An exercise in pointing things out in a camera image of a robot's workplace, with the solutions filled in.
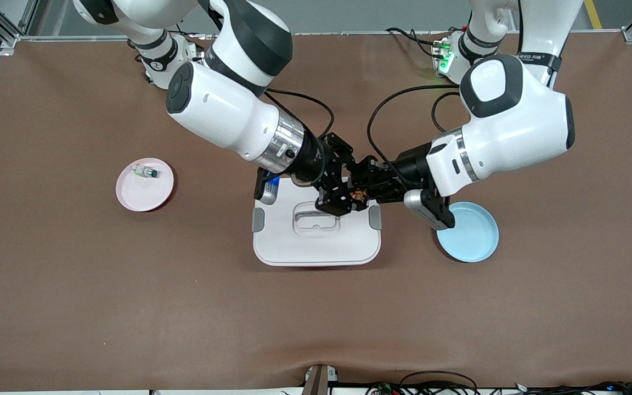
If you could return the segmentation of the light blue round plate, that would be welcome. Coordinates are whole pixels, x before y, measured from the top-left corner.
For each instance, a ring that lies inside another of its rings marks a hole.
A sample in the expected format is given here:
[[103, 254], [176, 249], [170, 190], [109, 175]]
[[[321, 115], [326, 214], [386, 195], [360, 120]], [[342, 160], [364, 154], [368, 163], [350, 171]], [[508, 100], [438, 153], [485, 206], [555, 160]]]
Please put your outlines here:
[[455, 227], [436, 231], [444, 252], [459, 262], [477, 263], [491, 257], [499, 244], [500, 232], [490, 212], [473, 202], [450, 205]]

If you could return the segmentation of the pink round plate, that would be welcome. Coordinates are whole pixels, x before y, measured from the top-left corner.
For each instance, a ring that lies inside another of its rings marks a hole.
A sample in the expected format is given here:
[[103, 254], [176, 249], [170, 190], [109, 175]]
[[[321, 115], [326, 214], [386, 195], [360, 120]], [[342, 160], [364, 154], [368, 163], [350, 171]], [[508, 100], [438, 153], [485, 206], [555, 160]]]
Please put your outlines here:
[[[160, 175], [157, 178], [137, 177], [131, 170], [134, 164], [155, 168]], [[165, 161], [154, 157], [135, 160], [121, 170], [116, 180], [116, 199], [132, 212], [151, 212], [165, 204], [173, 192], [174, 183], [173, 169]]]

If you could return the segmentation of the aluminium frame rail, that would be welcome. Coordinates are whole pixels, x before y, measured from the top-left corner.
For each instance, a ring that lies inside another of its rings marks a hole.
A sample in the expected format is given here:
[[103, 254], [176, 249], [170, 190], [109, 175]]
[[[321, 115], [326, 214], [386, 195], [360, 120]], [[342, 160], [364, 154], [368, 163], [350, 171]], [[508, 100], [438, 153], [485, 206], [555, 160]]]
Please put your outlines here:
[[[382, 31], [344, 31], [344, 32], [328, 32], [328, 33], [296, 33], [296, 36], [342, 36], [342, 37], [353, 37], [353, 36], [381, 36], [381, 35], [389, 35], [390, 33], [396, 32], [386, 32]], [[434, 35], [447, 35], [448, 33], [452, 33], [451, 31], [417, 31], [416, 34], [419, 37], [423, 36], [434, 36]], [[570, 30], [570, 33], [618, 33], [619, 37], [624, 40], [624, 35], [622, 35], [621, 29], [574, 29]], [[512, 36], [519, 36], [519, 30], [511, 30], [508, 31], [505, 38], [511, 38]], [[198, 40], [213, 40], [217, 37], [217, 33], [188, 33], [186, 37], [189, 38], [197, 38]], [[124, 35], [55, 35], [55, 36], [30, 36], [30, 35], [16, 35], [14, 38], [14, 43], [11, 44], [2, 44], [2, 48], [8, 45], [9, 47], [15, 47], [16, 43], [19, 42], [125, 42], [127, 37]]]

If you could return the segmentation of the white lidded storage box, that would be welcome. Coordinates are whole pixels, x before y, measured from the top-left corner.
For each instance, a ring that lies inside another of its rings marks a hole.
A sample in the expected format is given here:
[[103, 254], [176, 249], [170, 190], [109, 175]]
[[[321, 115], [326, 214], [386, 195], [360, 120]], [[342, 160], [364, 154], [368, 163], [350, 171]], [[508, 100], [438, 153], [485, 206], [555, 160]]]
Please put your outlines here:
[[371, 262], [381, 247], [377, 202], [366, 210], [334, 217], [314, 207], [318, 192], [279, 178], [273, 205], [255, 202], [253, 250], [272, 267], [340, 267]]

